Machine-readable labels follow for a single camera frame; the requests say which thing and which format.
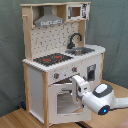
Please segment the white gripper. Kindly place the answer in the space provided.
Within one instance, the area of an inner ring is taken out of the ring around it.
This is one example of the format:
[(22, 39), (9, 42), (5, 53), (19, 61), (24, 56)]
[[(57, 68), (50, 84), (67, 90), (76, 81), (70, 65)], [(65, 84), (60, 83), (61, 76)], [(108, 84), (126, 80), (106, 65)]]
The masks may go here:
[(82, 97), (86, 91), (90, 90), (89, 83), (79, 75), (72, 77), (72, 85), (72, 96), (74, 99), (77, 97)]

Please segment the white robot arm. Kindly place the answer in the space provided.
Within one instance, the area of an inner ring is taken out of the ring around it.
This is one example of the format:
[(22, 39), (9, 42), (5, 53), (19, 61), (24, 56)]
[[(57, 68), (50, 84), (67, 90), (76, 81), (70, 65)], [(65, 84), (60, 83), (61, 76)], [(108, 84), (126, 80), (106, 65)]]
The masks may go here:
[(100, 84), (94, 90), (90, 84), (79, 75), (72, 77), (72, 98), (75, 104), (85, 105), (98, 115), (109, 111), (128, 108), (128, 97), (116, 98), (109, 84)]

